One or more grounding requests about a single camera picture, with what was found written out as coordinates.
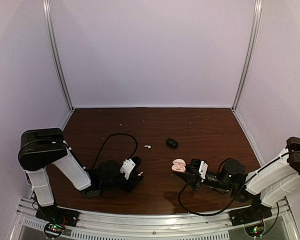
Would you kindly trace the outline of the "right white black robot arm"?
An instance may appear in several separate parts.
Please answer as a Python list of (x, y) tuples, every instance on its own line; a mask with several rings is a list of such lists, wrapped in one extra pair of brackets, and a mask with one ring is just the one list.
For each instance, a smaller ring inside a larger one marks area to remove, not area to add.
[(194, 191), (201, 186), (222, 194), (231, 193), (233, 202), (256, 202), (246, 210), (249, 220), (258, 220), (280, 199), (300, 187), (300, 138), (290, 137), (286, 147), (270, 162), (246, 173), (238, 160), (227, 158), (217, 172), (208, 170), (204, 160), (193, 158), (189, 164), (181, 159), (172, 162), (171, 170)]

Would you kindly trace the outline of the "round white case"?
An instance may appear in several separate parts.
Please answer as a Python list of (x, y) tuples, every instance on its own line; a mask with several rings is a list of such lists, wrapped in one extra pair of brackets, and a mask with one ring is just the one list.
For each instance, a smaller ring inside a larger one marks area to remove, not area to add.
[(173, 160), (171, 170), (173, 172), (185, 173), (186, 170), (187, 170), (186, 169), (186, 162), (181, 158), (177, 158), (177, 159)]

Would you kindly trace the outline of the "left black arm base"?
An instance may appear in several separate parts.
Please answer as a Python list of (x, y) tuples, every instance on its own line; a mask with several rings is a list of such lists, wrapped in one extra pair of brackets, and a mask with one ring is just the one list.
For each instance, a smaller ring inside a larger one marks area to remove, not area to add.
[(35, 216), (38, 219), (48, 221), (61, 226), (76, 227), (80, 213), (76, 210), (70, 210), (58, 207), (56, 205), (38, 207)]

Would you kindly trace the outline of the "black earbud charging case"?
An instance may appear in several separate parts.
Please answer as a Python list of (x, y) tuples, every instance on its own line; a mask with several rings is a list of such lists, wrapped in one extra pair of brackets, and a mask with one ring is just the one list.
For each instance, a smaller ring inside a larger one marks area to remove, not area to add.
[(167, 138), (165, 140), (165, 143), (170, 148), (177, 148), (179, 146), (179, 143), (176, 140), (172, 139), (172, 138)]

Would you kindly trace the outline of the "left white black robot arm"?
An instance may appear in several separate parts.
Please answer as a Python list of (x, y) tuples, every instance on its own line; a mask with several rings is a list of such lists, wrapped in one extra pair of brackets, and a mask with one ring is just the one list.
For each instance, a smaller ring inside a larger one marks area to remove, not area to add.
[(101, 196), (104, 191), (122, 189), (131, 192), (144, 178), (138, 171), (142, 160), (131, 154), (122, 163), (107, 160), (93, 163), (86, 168), (66, 142), (60, 128), (43, 128), (25, 131), (20, 137), (17, 155), (35, 194), (38, 210), (51, 222), (62, 218), (62, 211), (50, 185), (47, 166), (56, 166), (72, 183), (75, 189), (86, 197)]

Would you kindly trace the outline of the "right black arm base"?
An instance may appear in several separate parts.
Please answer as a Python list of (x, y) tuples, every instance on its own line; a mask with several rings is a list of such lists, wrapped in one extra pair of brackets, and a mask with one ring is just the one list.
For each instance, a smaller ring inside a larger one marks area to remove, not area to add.
[(261, 204), (258, 197), (252, 199), (251, 206), (231, 210), (229, 213), (232, 226), (246, 225), (272, 216), (272, 208)]

